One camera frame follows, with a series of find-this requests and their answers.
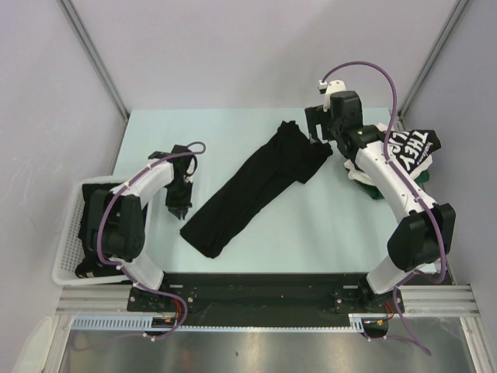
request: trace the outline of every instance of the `black cloth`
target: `black cloth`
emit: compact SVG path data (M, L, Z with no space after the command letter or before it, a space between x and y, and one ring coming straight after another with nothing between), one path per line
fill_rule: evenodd
M331 154L328 144L311 144L294 121L283 122L192 216L181 236L203 255L215 258L263 207L294 181L306 183Z

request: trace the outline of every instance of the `metal frame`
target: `metal frame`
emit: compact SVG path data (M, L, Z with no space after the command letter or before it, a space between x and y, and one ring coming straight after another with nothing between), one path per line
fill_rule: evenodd
M398 115L400 116L400 118L405 117L406 113L412 105L412 101L418 95L423 83L427 80L429 73L432 71L433 66L438 61L440 55L442 54L443 48L454 33L457 24L461 20L462 15L466 11L467 7L470 5L471 1L472 0L458 0L457 4L453 7L449 18L443 25L442 30L440 31L440 34L436 39L435 44L433 45L432 50L429 52L428 58L426 59L424 65L421 68L421 71L419 72L414 83L409 89L404 102L398 110Z
M131 285L65 287L57 315L136 315L127 311ZM401 287L408 317L479 317L480 313L469 285ZM174 312L144 312L140 315L174 316ZM382 317L384 314L351 314L354 317Z
M73 320L84 315L115 315L121 319L136 319L136 312L128 312L127 302L131 285L93 285L64 288L57 307L58 323L44 373L57 373L64 356L69 331ZM401 288L404 298L405 314L411 317L459 317L467 345L477 373L495 372L497 364L489 348L480 313L469 285L409 285ZM166 313L139 313L138 315L174 316ZM351 326L360 317L374 317L372 314L350 314ZM226 327L183 327L183 332L349 332L348 328L226 328Z
M102 58L100 58L99 56L99 52L96 50L92 39L86 31L85 25L83 25L81 17L79 16L74 4L71 0L57 0L57 2L61 6L62 12L65 14L83 50L88 56L90 63L95 69L95 73L99 76L103 87L105 88L107 93L109 93L109 97L112 100L114 106L117 108L120 115L123 117L125 123L127 124L127 120L129 119L130 114L127 112L123 100L121 99L120 94L113 83L113 80L110 78L110 74L107 71L106 66L103 64Z

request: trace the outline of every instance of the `white wall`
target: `white wall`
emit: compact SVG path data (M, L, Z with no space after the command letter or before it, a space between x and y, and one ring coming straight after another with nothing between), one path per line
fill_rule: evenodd
M472 2L408 112L442 141L428 191L456 209L450 264L470 283L497 351L497 2Z
M368 60L400 100L456 0L74 0L127 109L304 107L322 76ZM390 106L369 68L338 76Z
M0 371L53 314L71 188L107 174L123 122L55 0L0 5Z

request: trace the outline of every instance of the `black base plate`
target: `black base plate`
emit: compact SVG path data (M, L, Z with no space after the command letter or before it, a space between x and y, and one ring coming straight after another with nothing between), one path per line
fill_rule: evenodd
M129 312L174 312L176 305L172 305L169 298L131 288L126 310Z
M381 338L388 333L388 320L363 319L363 327L368 337Z
M334 289L330 294L334 298L336 313L387 313L388 303L395 311L394 299L391 292L376 295L367 305L360 301L358 289ZM397 300L402 312L404 312L404 302L400 290L397 290Z

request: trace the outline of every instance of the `folded clothing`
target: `folded clothing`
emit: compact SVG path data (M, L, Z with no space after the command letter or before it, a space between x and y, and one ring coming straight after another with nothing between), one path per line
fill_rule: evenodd
M294 121L255 152L181 229L204 256L215 258L269 202L294 181L306 183L332 154L328 144L311 144Z
M387 126L377 124L380 131L386 131ZM413 130L392 131L388 141L391 154L407 171L411 178L417 183L424 183L429 179L429 174L423 173L431 166L433 159L431 154L440 149L440 140L435 131ZM381 199L383 196L376 188L373 180L358 169L349 159L344 163L349 171L349 179L356 181L373 199Z

